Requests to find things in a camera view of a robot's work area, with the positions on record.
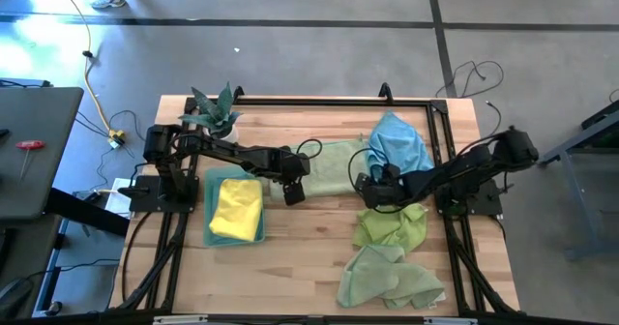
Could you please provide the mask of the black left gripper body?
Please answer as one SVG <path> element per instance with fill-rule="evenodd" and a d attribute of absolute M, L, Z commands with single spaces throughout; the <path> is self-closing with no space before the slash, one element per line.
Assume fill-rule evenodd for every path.
<path fill-rule="evenodd" d="M 291 184 L 310 174 L 310 157 L 304 153 L 279 150 L 272 156 L 270 166 L 274 182 Z"/>

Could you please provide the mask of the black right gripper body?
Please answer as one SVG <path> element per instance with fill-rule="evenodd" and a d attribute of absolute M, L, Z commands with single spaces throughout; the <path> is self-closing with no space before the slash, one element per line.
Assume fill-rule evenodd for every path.
<path fill-rule="evenodd" d="M 367 208 L 376 209 L 383 205 L 398 205 L 404 199 L 399 175 L 400 169 L 387 163 L 381 167 L 381 177 L 378 180 L 365 173 L 359 173 L 355 181 L 355 190 L 364 200 Z"/>

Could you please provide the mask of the pale green microfiber towel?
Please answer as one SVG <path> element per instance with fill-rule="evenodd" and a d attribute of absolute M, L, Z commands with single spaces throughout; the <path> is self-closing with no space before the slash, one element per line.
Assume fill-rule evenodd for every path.
<path fill-rule="evenodd" d="M 389 310 L 422 310 L 445 301 L 446 293 L 433 273 L 405 260 L 402 247 L 367 245 L 344 266 L 336 299 L 346 309 L 380 299 Z"/>
<path fill-rule="evenodd" d="M 348 177 L 348 163 L 357 151 L 367 146 L 367 142 L 361 138 L 322 145 L 310 141 L 305 145 L 292 146 L 293 151 L 299 149 L 308 156 L 313 156 L 322 149 L 317 157 L 310 160 L 310 174 L 301 181 L 306 199 L 354 193 Z"/>

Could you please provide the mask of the yellow microfiber towel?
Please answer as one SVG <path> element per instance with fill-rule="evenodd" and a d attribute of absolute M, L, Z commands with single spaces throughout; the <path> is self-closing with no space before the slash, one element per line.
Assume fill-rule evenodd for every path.
<path fill-rule="evenodd" d="M 225 178 L 221 181 L 209 228 L 219 236 L 254 241 L 262 216 L 262 186 L 255 179 Z"/>

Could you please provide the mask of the lime green microfiber towel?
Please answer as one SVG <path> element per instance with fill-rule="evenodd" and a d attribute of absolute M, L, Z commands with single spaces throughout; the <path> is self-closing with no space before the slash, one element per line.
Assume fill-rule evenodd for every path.
<path fill-rule="evenodd" d="M 396 213 L 381 214 L 371 209 L 358 213 L 352 244 L 400 246 L 405 252 L 417 249 L 427 238 L 427 209 L 411 204 Z"/>

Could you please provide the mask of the sky blue microfiber towel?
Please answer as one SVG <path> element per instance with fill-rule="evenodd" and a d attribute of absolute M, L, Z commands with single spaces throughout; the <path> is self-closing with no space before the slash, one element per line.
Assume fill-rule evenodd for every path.
<path fill-rule="evenodd" d="M 378 180 L 387 163 L 401 173 L 430 170 L 434 164 L 420 134 L 392 111 L 383 114 L 368 139 L 367 164 L 370 175 Z"/>

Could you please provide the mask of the snake plant in white pot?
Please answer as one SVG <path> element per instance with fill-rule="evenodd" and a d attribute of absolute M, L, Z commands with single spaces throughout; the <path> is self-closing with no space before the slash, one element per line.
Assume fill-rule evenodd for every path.
<path fill-rule="evenodd" d="M 198 112 L 196 114 L 187 112 L 179 119 L 188 124 L 201 126 L 214 139 L 230 143 L 237 142 L 239 134 L 236 121 L 242 113 L 232 110 L 235 96 L 230 84 L 226 83 L 215 102 L 197 88 L 192 87 L 191 90 Z"/>

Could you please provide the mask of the white paper sheet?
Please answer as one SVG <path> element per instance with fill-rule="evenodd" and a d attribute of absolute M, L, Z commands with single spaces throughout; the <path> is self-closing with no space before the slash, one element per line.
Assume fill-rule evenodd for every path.
<path fill-rule="evenodd" d="M 128 219 L 131 216 L 131 199 L 118 192 L 121 188 L 130 185 L 129 179 L 116 178 L 109 190 L 99 190 L 99 194 L 106 194 L 107 201 L 104 209 L 121 217 Z"/>

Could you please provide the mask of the grey side table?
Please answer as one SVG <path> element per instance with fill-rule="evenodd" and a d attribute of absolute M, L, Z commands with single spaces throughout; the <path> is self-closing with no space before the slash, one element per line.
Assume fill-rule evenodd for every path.
<path fill-rule="evenodd" d="M 0 89 L 0 221 L 31 221 L 44 211 L 65 150 L 83 90 L 74 88 Z M 15 145 L 42 140 L 43 149 L 30 153 L 19 179 L 25 152 Z"/>

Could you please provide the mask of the black aluminium table frame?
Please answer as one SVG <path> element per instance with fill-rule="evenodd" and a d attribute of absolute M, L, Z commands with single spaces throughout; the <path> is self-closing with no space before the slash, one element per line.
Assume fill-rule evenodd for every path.
<path fill-rule="evenodd" d="M 236 127 L 244 146 L 300 144 L 316 138 L 327 142 L 367 136 L 384 111 L 392 110 L 422 136 L 431 155 L 445 161 L 480 137 L 471 100 L 430 98 L 267 97 L 242 96 L 234 106 L 243 115 Z M 406 256 L 432 272 L 445 285 L 446 300 L 433 309 L 406 306 L 388 310 L 382 300 L 357 308 L 341 308 L 336 301 L 344 265 L 356 254 L 351 240 L 363 201 L 356 194 L 308 198 L 287 207 L 265 195 L 266 238 L 261 243 L 222 248 L 203 244 L 205 171 L 226 163 L 199 157 L 184 160 L 200 178 L 197 203 L 187 219 L 184 246 L 162 269 L 156 290 L 139 305 L 164 306 L 169 286 L 172 313 L 234 315 L 349 315 L 450 316 L 458 315 L 451 260 L 444 221 L 430 197 L 426 240 Z M 127 298 L 139 286 L 175 230 L 179 215 L 158 209 L 137 230 L 125 267 L 122 258 L 110 306 L 120 306 L 122 286 Z M 501 229 L 492 219 L 469 219 L 478 266 L 495 291 L 518 310 L 516 287 Z"/>

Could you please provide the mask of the grey metal table frame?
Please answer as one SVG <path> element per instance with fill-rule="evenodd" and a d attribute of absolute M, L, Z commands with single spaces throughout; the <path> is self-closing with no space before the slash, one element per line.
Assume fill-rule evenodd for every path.
<path fill-rule="evenodd" d="M 586 242 L 580 246 L 565 249 L 569 260 L 603 254 L 619 253 L 619 238 L 606 239 L 602 234 L 602 216 L 619 214 L 618 211 L 601 211 L 595 214 L 587 207 L 585 189 L 578 183 L 575 173 L 573 155 L 619 156 L 619 99 L 611 102 L 580 124 L 580 131 L 545 152 L 538 162 L 539 167 L 546 167 L 553 162 L 560 162 L 564 170 L 572 198 L 583 214 L 586 227 Z"/>

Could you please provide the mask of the red-handled tool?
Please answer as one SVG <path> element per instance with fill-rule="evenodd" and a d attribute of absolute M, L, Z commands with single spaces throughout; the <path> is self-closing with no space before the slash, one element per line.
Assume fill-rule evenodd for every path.
<path fill-rule="evenodd" d="M 19 141 L 15 147 L 19 150 L 25 152 L 24 161 L 22 163 L 22 167 L 20 169 L 19 179 L 22 179 L 25 175 L 26 166 L 29 161 L 30 153 L 34 150 L 43 149 L 45 147 L 45 142 L 42 140 L 23 140 Z"/>

